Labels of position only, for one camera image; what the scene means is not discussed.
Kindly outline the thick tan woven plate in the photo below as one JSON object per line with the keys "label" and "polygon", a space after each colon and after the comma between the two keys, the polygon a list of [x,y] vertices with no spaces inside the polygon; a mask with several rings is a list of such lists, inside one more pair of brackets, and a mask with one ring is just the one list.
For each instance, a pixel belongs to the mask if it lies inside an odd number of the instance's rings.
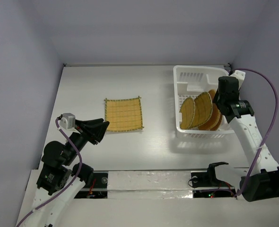
{"label": "thick tan woven plate", "polygon": [[[216,91],[214,89],[212,89],[208,92],[211,96],[211,100],[212,100],[212,98],[214,98],[215,92]],[[221,115],[220,111],[218,110],[216,105],[212,102],[212,115],[211,115],[210,119],[203,125],[199,126],[198,129],[202,130],[202,131],[215,131],[218,129],[218,127],[221,123],[221,119],[222,119],[222,115]]]}

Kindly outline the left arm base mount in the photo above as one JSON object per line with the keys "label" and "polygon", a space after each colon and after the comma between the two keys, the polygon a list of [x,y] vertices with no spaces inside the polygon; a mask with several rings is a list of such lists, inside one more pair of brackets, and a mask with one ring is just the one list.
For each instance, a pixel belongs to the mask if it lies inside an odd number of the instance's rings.
{"label": "left arm base mount", "polygon": [[90,184],[82,188],[75,199],[106,199],[108,194],[108,172],[94,172]]}

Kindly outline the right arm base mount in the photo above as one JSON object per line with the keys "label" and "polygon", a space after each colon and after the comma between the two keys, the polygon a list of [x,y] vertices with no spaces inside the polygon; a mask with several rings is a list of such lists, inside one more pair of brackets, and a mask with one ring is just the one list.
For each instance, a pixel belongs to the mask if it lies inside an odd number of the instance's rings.
{"label": "right arm base mount", "polygon": [[236,194],[229,183],[212,183],[207,172],[191,171],[188,185],[192,188],[193,198],[233,198]]}

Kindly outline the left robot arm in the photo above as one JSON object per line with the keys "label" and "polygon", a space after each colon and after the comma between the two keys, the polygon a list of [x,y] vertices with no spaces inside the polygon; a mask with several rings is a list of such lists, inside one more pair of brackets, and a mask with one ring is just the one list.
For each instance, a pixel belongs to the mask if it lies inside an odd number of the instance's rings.
{"label": "left robot arm", "polygon": [[87,143],[101,142],[110,123],[102,118],[80,121],[63,113],[55,124],[66,143],[54,140],[45,145],[31,211],[19,227],[57,227],[74,198],[107,197],[108,173],[94,171],[80,152]]}

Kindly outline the square bamboo woven plate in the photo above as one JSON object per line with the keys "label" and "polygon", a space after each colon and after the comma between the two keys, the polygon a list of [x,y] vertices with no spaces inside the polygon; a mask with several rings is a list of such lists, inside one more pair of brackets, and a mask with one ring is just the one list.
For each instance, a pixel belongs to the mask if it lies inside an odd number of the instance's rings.
{"label": "square bamboo woven plate", "polygon": [[131,132],[144,129],[141,97],[104,99],[108,132]]}

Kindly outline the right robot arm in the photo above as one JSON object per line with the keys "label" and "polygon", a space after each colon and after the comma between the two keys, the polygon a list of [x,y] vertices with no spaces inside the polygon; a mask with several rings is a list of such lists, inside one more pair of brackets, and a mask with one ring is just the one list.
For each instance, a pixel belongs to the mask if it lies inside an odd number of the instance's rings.
{"label": "right robot arm", "polygon": [[239,80],[220,77],[213,102],[238,137],[251,166],[247,172],[241,172],[226,162],[209,164],[207,182],[213,186],[230,183],[236,195],[248,202],[279,197],[279,164],[258,130],[250,103],[239,99]]}

